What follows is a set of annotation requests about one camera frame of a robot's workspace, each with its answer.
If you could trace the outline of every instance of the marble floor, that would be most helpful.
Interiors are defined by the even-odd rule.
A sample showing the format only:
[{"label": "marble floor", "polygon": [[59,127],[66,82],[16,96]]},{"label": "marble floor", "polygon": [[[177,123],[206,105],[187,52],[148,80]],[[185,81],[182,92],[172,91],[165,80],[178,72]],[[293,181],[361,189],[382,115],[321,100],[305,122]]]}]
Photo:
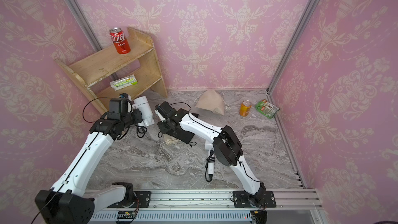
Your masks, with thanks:
[{"label": "marble floor", "polygon": [[[239,115],[244,99],[254,105],[265,98],[263,91],[218,91],[230,105],[225,115],[194,107],[195,98],[203,91],[169,91],[169,103],[186,102],[192,113],[208,123],[224,127],[231,126],[242,143],[247,163],[266,188],[297,188],[289,157],[274,119],[268,119],[252,107],[248,117]],[[153,91],[142,94],[148,98],[152,109],[165,101]],[[184,104],[174,105],[176,109]],[[205,141],[194,136],[197,145],[178,142],[160,148],[163,138],[158,138],[156,124],[148,127],[143,138],[137,138],[135,129],[120,141],[115,141],[106,151],[95,169],[87,189],[103,189],[113,182],[129,182],[135,189],[214,189],[242,188],[234,172],[216,160],[213,180],[204,178],[205,162],[208,156],[204,150]]]}]

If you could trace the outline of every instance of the floral wallpaper pattern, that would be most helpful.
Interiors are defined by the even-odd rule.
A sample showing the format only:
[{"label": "floral wallpaper pattern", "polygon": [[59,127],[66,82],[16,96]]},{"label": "floral wallpaper pattern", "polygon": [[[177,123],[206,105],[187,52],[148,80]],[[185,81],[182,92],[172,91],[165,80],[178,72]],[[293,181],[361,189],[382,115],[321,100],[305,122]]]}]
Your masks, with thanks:
[{"label": "floral wallpaper pattern", "polygon": [[36,194],[59,178],[89,128],[87,99],[53,58],[72,63],[93,50],[63,0],[1,0],[0,9],[0,211],[3,223],[30,223]]},{"label": "floral wallpaper pattern", "polygon": [[268,87],[308,0],[77,1],[103,47],[110,27],[151,34],[168,88],[233,89]]},{"label": "floral wallpaper pattern", "polygon": [[329,223],[398,221],[397,0],[321,0],[273,92]]}]

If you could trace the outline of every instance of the metal mounting plate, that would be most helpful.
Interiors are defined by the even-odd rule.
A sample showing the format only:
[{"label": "metal mounting plate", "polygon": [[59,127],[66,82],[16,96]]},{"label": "metal mounting plate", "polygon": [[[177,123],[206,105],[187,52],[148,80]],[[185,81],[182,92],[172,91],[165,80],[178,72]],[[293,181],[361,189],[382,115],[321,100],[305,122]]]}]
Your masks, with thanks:
[{"label": "metal mounting plate", "polygon": [[[138,202],[140,203],[140,208],[148,208],[150,202],[150,191],[135,191],[134,192],[138,198]],[[114,203],[108,208],[122,208],[118,203]]]},{"label": "metal mounting plate", "polygon": [[[249,203],[249,194],[246,191],[234,191],[233,193],[233,199],[235,199],[234,205],[235,208],[250,208],[251,205]],[[276,201],[275,201],[275,196],[272,191],[266,191],[265,194],[265,200],[266,200],[266,205],[264,207],[266,208],[276,208]]]}]

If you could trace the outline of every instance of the coca-cola can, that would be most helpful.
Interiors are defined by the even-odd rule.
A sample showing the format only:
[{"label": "coca-cola can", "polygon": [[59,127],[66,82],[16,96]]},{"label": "coca-cola can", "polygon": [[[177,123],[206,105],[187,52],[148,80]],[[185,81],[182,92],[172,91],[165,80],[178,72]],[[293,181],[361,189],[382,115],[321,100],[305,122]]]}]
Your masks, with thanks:
[{"label": "coca-cola can", "polygon": [[127,42],[127,38],[121,28],[115,27],[109,30],[109,35],[112,38],[112,42],[119,54],[126,54],[130,52],[130,46]]}]

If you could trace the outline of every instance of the white robotic arm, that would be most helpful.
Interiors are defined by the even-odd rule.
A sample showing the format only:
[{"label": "white robotic arm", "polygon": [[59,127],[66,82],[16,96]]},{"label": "white robotic arm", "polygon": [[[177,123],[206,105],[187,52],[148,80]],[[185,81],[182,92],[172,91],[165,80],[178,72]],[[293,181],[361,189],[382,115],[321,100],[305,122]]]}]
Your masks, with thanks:
[{"label": "white robotic arm", "polygon": [[[176,132],[178,128],[181,128],[203,138],[206,141],[205,149],[209,150],[209,158],[211,158],[212,151],[214,151],[217,160],[235,172],[244,190],[251,195],[249,197],[250,203],[257,207],[263,205],[266,188],[246,163],[241,149],[242,145],[231,127],[225,126],[222,128],[211,125],[198,119],[185,109],[176,111],[168,102],[157,105],[155,113],[161,120],[158,126],[162,133],[168,133],[183,140],[184,133]],[[214,162],[209,163],[208,169],[210,176],[213,174]]]},{"label": "white robotic arm", "polygon": [[142,130],[143,126],[154,123],[146,97],[137,98],[134,103],[125,93],[118,99],[111,99],[109,111],[94,122],[86,142],[71,165],[50,190],[41,190],[36,195],[35,203],[45,222],[84,224],[93,214],[113,203],[120,202],[121,206],[129,207],[135,202],[131,183],[115,182],[95,194],[85,194],[94,169],[113,141],[123,137],[122,131],[136,125],[137,132],[140,132],[138,128]]},{"label": "white robotic arm", "polygon": [[[208,144],[212,146],[214,138],[218,137],[222,132],[221,127],[210,125],[193,116],[191,113],[188,113],[182,117],[180,126],[183,130],[195,133],[199,137],[205,139],[205,149],[207,150],[213,149],[213,147],[209,147]],[[244,190],[249,194],[256,194],[260,188],[260,181],[253,174],[249,165],[247,165],[244,155],[241,155],[238,161],[239,162],[236,166],[230,165],[230,168],[235,172],[236,176],[241,181]],[[211,170],[214,170],[214,163],[209,164],[209,175],[213,174]]]}]

